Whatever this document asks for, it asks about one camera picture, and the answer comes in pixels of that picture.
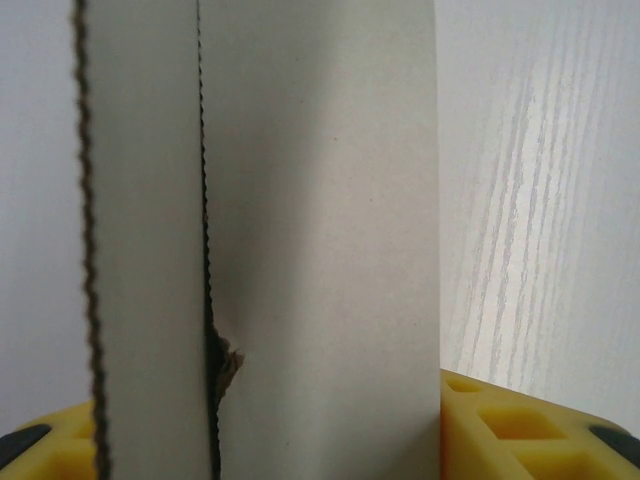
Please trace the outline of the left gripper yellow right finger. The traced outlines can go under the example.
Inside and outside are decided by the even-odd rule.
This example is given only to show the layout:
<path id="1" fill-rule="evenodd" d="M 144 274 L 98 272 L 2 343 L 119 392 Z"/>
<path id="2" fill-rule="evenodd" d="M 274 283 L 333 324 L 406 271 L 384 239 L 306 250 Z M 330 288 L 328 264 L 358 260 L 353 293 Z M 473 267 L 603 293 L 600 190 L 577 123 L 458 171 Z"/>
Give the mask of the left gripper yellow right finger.
<path id="1" fill-rule="evenodd" d="M 448 370 L 441 373 L 443 479 L 636 479 L 621 426 Z"/>

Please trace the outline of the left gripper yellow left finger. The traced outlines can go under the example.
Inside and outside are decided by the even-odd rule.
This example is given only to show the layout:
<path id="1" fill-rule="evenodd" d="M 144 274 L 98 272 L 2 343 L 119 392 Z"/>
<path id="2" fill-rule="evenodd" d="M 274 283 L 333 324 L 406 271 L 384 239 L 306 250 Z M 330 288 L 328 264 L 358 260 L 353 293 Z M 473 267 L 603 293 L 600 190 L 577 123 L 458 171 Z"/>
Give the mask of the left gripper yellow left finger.
<path id="1" fill-rule="evenodd" d="M 93 402 L 49 413 L 1 437 L 4 480 L 89 480 L 96 477 Z"/>

